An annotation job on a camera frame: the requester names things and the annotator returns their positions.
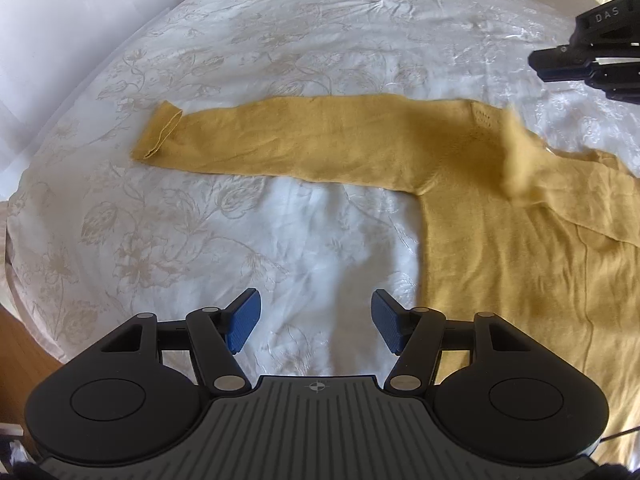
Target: yellow sweater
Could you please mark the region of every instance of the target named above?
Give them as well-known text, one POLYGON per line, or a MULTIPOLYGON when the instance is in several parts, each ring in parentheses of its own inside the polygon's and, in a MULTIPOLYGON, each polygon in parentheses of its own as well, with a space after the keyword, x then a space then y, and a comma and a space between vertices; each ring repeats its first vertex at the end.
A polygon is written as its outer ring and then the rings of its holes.
MULTIPOLYGON (((553 153, 510 112, 478 102, 383 94, 188 116, 164 102, 132 157, 416 195, 421 304, 451 319, 496 312, 603 389, 607 433, 640 423, 640 189, 612 155, 553 153)), ((596 458, 626 462, 634 437, 596 458)))

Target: bed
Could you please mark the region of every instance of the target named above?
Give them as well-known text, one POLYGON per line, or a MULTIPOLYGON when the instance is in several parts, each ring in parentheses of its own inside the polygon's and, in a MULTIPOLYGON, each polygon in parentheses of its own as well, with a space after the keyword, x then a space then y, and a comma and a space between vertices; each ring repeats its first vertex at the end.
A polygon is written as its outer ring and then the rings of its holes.
MULTIPOLYGON (((392 92, 513 105, 553 147, 617 154, 640 175, 640 117, 526 59, 565 42, 593 0, 186 0, 96 77, 8 203, 6 287, 61 361, 135 313, 183 319, 248 286, 260 323, 238 361, 261 374, 375 374, 395 357, 370 323, 386 288, 414 306, 420 212, 399 192, 187 174, 129 152, 152 111, 276 95, 392 92)), ((188 357, 168 362, 189 374, 188 357)), ((620 453, 629 446, 620 447, 620 453)))

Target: white wall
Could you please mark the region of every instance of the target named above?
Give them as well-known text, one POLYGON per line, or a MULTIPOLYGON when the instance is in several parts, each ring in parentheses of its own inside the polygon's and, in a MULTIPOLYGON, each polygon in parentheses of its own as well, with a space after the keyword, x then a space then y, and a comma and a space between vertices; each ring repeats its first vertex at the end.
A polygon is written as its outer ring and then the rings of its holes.
POLYGON ((181 1, 0 0, 0 175, 95 66, 181 1))

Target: black cable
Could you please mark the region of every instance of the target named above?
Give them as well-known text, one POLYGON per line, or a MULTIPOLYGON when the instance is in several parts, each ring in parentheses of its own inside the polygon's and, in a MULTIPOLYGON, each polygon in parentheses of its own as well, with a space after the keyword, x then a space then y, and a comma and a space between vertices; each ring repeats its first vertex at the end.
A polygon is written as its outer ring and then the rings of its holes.
POLYGON ((640 431, 640 426, 636 426, 635 428, 631 428, 630 430, 620 431, 619 433, 614 433, 613 435, 605 436, 600 439, 601 442, 606 442, 607 440, 612 440, 614 438, 618 438, 619 436, 628 435, 629 433, 635 433, 636 431, 640 431))

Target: wooden floor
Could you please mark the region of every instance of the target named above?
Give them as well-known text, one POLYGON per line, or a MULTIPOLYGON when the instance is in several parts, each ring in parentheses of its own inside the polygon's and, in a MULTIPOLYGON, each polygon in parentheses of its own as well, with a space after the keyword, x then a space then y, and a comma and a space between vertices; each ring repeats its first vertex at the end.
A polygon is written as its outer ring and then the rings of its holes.
MULTIPOLYGON (((0 306, 0 422, 24 426, 24 403, 34 386, 61 364, 0 306)), ((25 441, 33 450, 30 439, 25 441)))

